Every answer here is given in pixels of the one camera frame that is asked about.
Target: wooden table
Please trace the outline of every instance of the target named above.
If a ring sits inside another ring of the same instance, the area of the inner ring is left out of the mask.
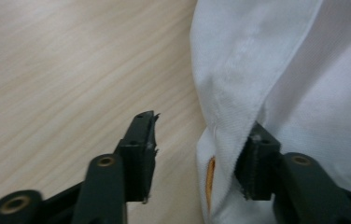
[[[133,223],[203,223],[195,146],[204,130],[190,65],[196,1],[0,0],[0,198],[48,198],[155,110],[160,153]]]

